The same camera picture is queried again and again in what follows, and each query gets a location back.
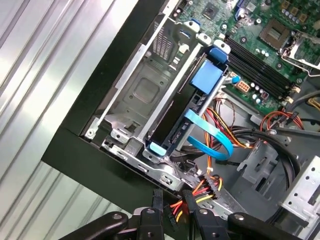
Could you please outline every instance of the blue tab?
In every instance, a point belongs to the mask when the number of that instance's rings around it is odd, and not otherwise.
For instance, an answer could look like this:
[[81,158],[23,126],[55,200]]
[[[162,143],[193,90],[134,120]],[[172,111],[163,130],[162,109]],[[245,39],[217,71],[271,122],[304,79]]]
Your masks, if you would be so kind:
[[240,81],[240,77],[239,76],[234,76],[233,78],[232,78],[232,83],[233,84],[236,84],[237,82],[239,82]]
[[154,152],[155,154],[157,154],[161,157],[163,157],[167,153],[167,150],[165,150],[163,147],[159,146],[158,144],[156,144],[154,142],[151,142],[148,149],[150,149],[152,152]]
[[209,54],[223,64],[228,60],[228,55],[217,47],[212,48]]
[[222,74],[222,70],[217,68],[210,61],[205,60],[194,75],[190,84],[205,94],[209,94],[219,81]]

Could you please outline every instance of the chip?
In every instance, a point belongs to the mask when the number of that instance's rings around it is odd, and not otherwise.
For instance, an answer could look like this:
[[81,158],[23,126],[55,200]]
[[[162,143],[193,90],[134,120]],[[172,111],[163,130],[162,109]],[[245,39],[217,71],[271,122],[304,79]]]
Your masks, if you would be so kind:
[[272,18],[259,34],[259,38],[276,50],[279,50],[290,35],[290,30],[278,20]]
[[212,20],[215,18],[219,11],[219,8],[217,8],[215,5],[213,5],[211,2],[208,2],[205,6],[205,9],[202,11],[202,15],[206,18]]
[[296,7],[293,7],[293,8],[291,9],[291,11],[290,11],[290,13],[291,13],[293,16],[297,15],[298,12],[299,12],[299,9],[296,8]]
[[300,16],[299,16],[299,20],[302,22],[302,23],[304,23],[306,20],[307,20],[307,15],[306,14],[304,14],[304,13],[302,13],[302,14],[300,14]]
[[287,9],[289,7],[289,5],[290,5],[290,2],[286,1],[286,0],[284,0],[283,3],[281,4],[283,9]]

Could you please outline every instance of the bolt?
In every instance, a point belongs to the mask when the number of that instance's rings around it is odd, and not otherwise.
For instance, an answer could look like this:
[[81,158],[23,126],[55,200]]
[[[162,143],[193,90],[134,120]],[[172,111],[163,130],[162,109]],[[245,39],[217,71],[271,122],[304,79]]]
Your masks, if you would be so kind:
[[87,132],[86,132],[86,135],[88,136],[88,137],[93,137],[94,136],[94,131],[92,130],[92,129],[89,129]]
[[245,220],[244,216],[242,216],[242,215],[240,215],[240,214],[234,215],[234,218],[237,219],[237,220],[239,220],[239,221]]
[[208,214],[208,211],[205,210],[205,209],[200,209],[199,212],[200,212],[201,214]]
[[116,213],[112,216],[112,218],[115,220],[119,220],[119,219],[122,219],[122,216],[120,214]]
[[277,131],[274,130],[274,129],[269,129],[269,130],[267,131],[267,133],[268,133],[269,135],[277,135]]
[[155,210],[153,209],[148,209],[148,211],[146,211],[148,214],[154,214],[155,213]]

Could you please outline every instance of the cpu socket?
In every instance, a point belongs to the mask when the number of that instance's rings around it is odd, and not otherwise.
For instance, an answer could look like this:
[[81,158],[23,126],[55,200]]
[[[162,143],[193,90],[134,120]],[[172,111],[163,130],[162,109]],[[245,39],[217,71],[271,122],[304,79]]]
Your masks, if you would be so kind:
[[259,34],[259,38],[279,50],[290,34],[290,30],[276,19],[271,19]]

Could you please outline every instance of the red wire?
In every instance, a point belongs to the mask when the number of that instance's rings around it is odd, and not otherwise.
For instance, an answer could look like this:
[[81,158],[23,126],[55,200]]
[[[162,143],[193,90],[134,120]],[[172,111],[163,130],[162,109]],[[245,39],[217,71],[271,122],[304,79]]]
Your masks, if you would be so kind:
[[[203,189],[201,189],[201,190],[199,190],[199,191],[196,191],[194,194],[193,194],[193,196],[196,196],[196,195],[198,195],[198,194],[202,194],[202,193],[204,193],[204,192],[206,192],[207,190],[209,190],[210,189],[210,187],[205,187],[205,188],[203,188]],[[173,210],[173,215],[175,215],[176,213],[177,213],[177,211],[178,211],[178,209],[180,208],[180,206],[182,205],[182,203],[180,203],[179,205],[177,205],[175,208],[174,208],[174,210]]]

